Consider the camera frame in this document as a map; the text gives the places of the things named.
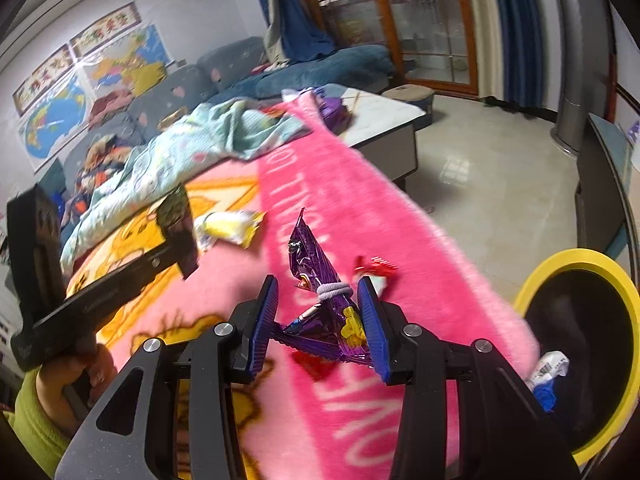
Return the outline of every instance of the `coffee table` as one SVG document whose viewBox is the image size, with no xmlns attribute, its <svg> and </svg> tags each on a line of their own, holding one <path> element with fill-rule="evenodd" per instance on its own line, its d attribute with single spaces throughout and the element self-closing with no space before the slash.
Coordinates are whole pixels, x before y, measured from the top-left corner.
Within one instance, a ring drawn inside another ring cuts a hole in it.
<svg viewBox="0 0 640 480">
<path fill-rule="evenodd" d="M 424 111 L 407 103 L 338 84 L 324 86 L 327 97 L 341 97 L 351 112 L 340 134 L 375 167 L 404 190 L 404 179 L 418 169 L 414 121 Z"/>
</svg>

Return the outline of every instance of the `metal screw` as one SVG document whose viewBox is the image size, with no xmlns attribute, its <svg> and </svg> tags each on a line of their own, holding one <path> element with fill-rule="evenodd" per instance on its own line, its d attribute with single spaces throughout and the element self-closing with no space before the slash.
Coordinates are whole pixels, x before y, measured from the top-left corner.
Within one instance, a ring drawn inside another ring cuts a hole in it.
<svg viewBox="0 0 640 480">
<path fill-rule="evenodd" d="M 491 342 L 487 341 L 486 339 L 478 339 L 474 346 L 476 347 L 476 350 L 482 352 L 483 354 L 488 354 L 491 350 L 494 349 L 494 346 L 491 344 Z"/>
<path fill-rule="evenodd" d="M 422 333 L 422 329 L 413 323 L 405 325 L 402 331 L 409 337 L 418 337 Z"/>
<path fill-rule="evenodd" d="M 231 323 L 218 323 L 213 329 L 216 335 L 223 336 L 229 335 L 234 331 L 234 326 Z"/>
<path fill-rule="evenodd" d="M 145 349 L 145 352 L 155 352 L 160 348 L 160 340 L 158 338 L 147 339 L 142 348 Z"/>
</svg>

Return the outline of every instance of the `yellow trash bin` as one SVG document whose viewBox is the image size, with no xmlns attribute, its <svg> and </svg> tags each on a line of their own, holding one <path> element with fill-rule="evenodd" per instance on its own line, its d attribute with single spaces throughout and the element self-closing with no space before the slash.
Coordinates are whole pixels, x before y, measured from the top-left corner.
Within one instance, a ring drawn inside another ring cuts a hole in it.
<svg viewBox="0 0 640 480">
<path fill-rule="evenodd" d="M 608 256 L 570 249 L 542 262 L 520 289 L 514 307 L 540 342 L 560 350 L 569 373 L 554 381 L 550 416 L 581 465 L 616 436 L 640 388 L 640 297 Z"/>
</svg>

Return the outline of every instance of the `hand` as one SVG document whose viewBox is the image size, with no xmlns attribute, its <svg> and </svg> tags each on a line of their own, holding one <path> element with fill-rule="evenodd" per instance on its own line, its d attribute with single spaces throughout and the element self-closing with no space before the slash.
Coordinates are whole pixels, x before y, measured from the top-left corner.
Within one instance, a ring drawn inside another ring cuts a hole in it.
<svg viewBox="0 0 640 480">
<path fill-rule="evenodd" d="M 80 427 L 63 387 L 75 382 L 87 370 L 91 382 L 90 402 L 95 402 L 117 375 L 109 351 L 98 345 L 95 355 L 60 356 L 42 365 L 36 377 L 36 392 L 43 411 L 60 431 L 73 436 Z"/>
</svg>

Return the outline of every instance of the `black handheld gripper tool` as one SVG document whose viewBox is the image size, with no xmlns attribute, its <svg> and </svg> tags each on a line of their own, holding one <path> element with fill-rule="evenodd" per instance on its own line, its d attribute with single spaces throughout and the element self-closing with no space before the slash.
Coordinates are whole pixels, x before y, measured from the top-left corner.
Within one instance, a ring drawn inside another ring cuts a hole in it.
<svg viewBox="0 0 640 480">
<path fill-rule="evenodd" d="M 358 306 L 375 371 L 405 384 L 391 479 L 443 479 L 446 381 L 460 409 L 460 480 L 572 480 L 580 472 L 558 428 L 497 348 L 442 341 L 409 323 L 399 306 L 380 301 L 368 277 Z"/>
<path fill-rule="evenodd" d="M 198 338 L 170 346 L 147 339 L 85 418 L 56 480 L 177 478 L 180 379 L 191 380 L 191 477 L 245 479 L 230 384 L 249 384 L 262 370 L 277 307 L 278 282 L 267 276 L 256 300 L 238 304 L 228 322 Z"/>
<path fill-rule="evenodd" d="M 178 264 L 186 278 L 198 268 L 184 187 L 178 186 L 165 197 L 156 209 L 156 222 L 164 243 L 65 299 L 55 204 L 38 185 L 8 202 L 11 270 L 22 314 L 22 328 L 12 336 L 11 346 L 22 370 L 32 370 L 65 353 L 95 352 L 95 333 L 159 272 Z M 86 373 L 65 388 L 79 420 L 88 412 L 90 389 Z"/>
</svg>

